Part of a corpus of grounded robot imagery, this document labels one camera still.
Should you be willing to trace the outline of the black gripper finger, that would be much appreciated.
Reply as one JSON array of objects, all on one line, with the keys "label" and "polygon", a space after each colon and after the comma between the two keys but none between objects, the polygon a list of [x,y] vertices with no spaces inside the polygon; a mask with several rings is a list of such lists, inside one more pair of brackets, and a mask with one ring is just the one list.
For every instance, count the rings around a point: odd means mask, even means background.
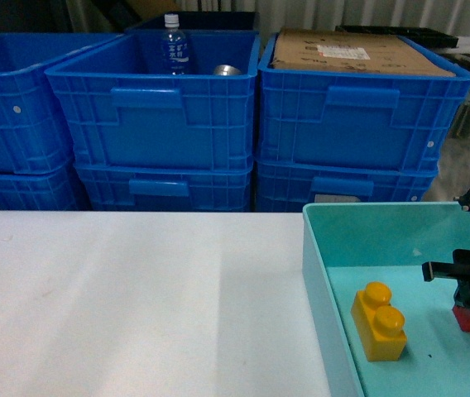
[{"label": "black gripper finger", "polygon": [[421,270],[424,282],[431,282],[435,278],[453,280],[457,278],[455,264],[452,263],[427,261],[421,265]]}]

